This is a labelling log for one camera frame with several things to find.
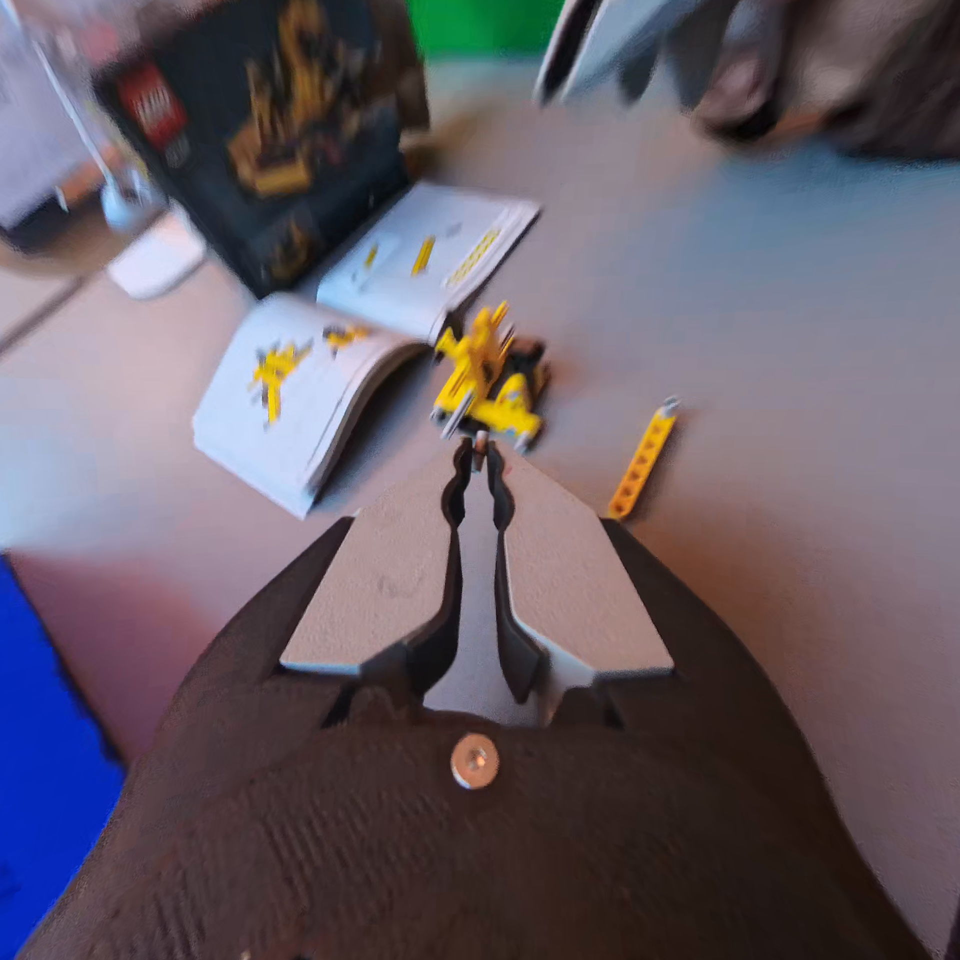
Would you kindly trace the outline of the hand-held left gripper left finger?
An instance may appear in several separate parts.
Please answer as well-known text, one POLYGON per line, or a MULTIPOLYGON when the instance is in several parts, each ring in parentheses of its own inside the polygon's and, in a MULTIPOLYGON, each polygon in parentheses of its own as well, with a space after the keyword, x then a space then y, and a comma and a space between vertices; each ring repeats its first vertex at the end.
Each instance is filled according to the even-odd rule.
POLYGON ((444 677, 458 650, 473 453, 463 439, 350 519, 281 666, 414 698, 444 677))

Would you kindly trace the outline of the blue plastic bin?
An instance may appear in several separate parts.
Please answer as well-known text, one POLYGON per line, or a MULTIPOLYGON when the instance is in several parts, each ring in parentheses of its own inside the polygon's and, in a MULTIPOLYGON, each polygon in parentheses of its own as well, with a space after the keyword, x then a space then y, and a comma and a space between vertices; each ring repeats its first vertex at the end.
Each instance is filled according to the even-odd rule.
POLYGON ((42 619, 1 559, 1 957, 66 891, 125 771, 42 619))

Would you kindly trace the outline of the open lego instruction booklet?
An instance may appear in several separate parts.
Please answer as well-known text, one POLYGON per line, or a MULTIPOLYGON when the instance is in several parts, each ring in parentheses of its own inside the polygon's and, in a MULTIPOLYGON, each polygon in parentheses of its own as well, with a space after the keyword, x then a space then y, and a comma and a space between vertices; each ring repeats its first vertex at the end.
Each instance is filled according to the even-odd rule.
POLYGON ((194 414, 199 453, 304 519, 385 379, 432 351, 541 203, 430 182, 376 216, 318 282, 243 319, 194 414))

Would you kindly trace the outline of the yellow lego beam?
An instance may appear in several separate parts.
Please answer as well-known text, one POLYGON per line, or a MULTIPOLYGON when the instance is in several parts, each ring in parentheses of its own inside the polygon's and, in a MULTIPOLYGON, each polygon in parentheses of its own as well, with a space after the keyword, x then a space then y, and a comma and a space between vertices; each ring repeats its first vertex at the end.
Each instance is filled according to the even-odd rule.
POLYGON ((654 468, 660 459, 673 428, 675 419, 663 419, 659 406, 649 420, 643 435, 630 457, 630 462, 621 477, 606 507, 606 517, 624 522, 635 510, 647 486, 654 468))

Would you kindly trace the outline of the white flat base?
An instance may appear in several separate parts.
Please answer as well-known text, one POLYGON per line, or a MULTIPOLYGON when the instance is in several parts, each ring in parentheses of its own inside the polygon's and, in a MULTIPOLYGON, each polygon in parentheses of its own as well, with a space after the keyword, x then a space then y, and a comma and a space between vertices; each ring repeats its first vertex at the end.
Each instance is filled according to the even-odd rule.
POLYGON ((208 243, 182 208, 167 213, 111 260, 104 271, 129 298, 147 302, 180 286, 206 261, 208 243))

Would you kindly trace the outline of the green board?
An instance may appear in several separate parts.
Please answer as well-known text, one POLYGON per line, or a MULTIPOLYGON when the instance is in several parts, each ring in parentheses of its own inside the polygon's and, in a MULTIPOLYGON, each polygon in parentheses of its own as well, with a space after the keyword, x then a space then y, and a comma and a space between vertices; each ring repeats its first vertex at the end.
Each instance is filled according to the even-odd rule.
POLYGON ((533 55, 546 51, 563 1, 409 1, 428 59, 533 55))

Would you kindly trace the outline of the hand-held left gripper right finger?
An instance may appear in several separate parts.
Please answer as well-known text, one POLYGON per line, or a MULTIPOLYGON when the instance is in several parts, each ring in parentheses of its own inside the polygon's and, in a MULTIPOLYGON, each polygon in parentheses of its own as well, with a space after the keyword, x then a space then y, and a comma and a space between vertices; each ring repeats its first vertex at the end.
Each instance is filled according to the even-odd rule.
POLYGON ((548 724, 572 690, 672 675, 669 653, 601 517, 490 440, 499 662, 515 702, 548 724))

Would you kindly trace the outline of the yellow lego model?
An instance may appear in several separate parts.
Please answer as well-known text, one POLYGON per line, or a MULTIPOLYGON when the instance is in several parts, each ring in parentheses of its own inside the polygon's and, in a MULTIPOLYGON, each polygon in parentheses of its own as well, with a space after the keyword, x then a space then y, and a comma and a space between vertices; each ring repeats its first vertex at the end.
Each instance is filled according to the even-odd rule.
POLYGON ((534 447, 544 430, 538 404, 550 378, 546 342, 517 334, 506 301, 483 308, 461 336, 446 327, 434 347, 434 361, 453 369, 440 389, 430 420, 440 436, 487 433, 510 442, 520 454, 534 447))

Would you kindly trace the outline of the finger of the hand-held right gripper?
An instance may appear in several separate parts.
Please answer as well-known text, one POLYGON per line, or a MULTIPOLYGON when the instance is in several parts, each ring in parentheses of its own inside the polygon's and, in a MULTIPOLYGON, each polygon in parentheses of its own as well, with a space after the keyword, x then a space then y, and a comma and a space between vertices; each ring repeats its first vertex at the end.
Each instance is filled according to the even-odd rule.
POLYGON ((562 102, 605 79, 618 57, 656 25, 664 1, 565 1, 534 82, 534 102, 562 102))
POLYGON ((621 101, 642 99, 665 65, 679 106, 687 113, 707 92, 738 1, 663 2, 621 63, 621 101))

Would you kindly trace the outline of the dark lego box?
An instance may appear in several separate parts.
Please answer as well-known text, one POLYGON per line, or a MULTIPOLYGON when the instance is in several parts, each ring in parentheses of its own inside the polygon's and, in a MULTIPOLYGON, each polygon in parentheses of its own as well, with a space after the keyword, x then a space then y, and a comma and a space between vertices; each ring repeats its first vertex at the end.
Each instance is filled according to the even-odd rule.
POLYGON ((407 2, 215 2, 93 76, 151 181, 256 299, 410 185, 430 124, 407 2))

